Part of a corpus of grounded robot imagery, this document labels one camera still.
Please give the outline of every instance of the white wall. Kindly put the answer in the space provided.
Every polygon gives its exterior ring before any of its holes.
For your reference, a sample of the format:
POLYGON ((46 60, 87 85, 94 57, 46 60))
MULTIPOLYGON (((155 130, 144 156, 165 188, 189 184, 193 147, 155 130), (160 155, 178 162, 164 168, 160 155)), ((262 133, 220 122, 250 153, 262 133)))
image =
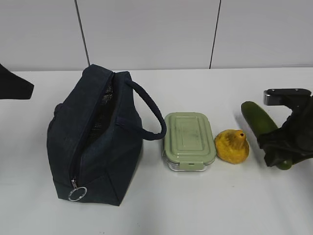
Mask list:
POLYGON ((222 0, 212 68, 313 65, 312 0, 222 0))
MULTIPOLYGON (((209 68, 220 0, 78 0, 91 63, 112 70, 209 68)), ((222 0, 212 68, 313 65, 312 0, 222 0)), ((74 0, 2 0, 0 63, 87 66, 74 0)))
POLYGON ((78 0, 91 63, 114 70, 209 67, 219 0, 78 0))
POLYGON ((87 66, 73 0, 1 0, 0 63, 12 71, 87 66))

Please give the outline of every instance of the lemon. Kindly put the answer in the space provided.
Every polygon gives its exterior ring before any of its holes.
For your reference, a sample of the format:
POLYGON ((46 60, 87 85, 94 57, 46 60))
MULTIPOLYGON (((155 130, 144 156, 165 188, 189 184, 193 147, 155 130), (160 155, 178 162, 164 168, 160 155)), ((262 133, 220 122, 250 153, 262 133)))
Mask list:
POLYGON ((225 130, 215 137, 217 155, 222 160, 238 164, 249 155, 249 144, 242 130, 225 130))

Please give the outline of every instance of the glass food container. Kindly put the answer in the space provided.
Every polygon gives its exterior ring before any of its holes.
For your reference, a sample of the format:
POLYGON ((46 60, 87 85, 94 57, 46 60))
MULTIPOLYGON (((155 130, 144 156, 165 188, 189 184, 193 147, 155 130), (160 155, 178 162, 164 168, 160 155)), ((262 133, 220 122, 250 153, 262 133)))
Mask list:
POLYGON ((216 149, 211 126, 201 113, 171 113, 165 117, 168 131, 163 157, 174 171, 204 171, 214 162, 216 149))

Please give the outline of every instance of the white table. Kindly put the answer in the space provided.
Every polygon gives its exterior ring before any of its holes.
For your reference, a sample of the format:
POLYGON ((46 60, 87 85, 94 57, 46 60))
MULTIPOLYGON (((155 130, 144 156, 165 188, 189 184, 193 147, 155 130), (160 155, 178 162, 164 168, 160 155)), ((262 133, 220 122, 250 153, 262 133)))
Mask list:
MULTIPOLYGON (((80 71, 17 72, 35 84, 31 100, 0 100, 0 234, 2 235, 311 235, 313 162, 291 170, 266 167, 263 152, 240 114, 263 90, 313 91, 313 69, 131 71, 165 116, 201 112, 213 135, 247 132, 250 156, 239 165, 216 159, 205 172, 173 172, 159 141, 145 141, 143 158, 120 207, 57 198, 46 153, 46 130, 80 71)), ((144 127, 156 118, 135 96, 144 127)), ((282 124, 285 107, 265 110, 282 124)))

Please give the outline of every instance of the cucumber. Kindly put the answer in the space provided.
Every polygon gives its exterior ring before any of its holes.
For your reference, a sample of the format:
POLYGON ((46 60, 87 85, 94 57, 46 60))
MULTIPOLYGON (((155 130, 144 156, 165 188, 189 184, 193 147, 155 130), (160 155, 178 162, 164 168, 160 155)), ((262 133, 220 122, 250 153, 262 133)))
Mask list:
MULTIPOLYGON (((256 138, 261 134, 266 134, 278 129, 270 116, 259 105, 252 101, 243 103, 241 105, 241 112, 256 138)), ((276 166, 281 170, 288 170, 292 166, 292 160, 283 161, 276 166)))

